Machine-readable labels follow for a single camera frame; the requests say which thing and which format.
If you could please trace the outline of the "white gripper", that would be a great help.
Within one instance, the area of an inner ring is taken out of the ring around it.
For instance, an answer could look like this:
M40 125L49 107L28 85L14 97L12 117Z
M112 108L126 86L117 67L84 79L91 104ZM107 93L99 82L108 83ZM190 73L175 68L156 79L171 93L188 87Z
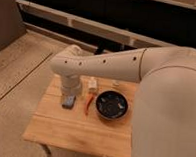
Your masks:
M82 83L80 80L80 76L61 76L61 91L65 96L78 96L82 93Z

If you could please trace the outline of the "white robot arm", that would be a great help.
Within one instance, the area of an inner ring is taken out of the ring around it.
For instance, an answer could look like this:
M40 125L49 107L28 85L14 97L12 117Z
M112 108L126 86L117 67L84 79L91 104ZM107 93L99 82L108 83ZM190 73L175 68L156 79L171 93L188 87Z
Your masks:
M149 47L84 56L67 46L50 61L65 94L80 77L136 82L131 157L196 157L196 49Z

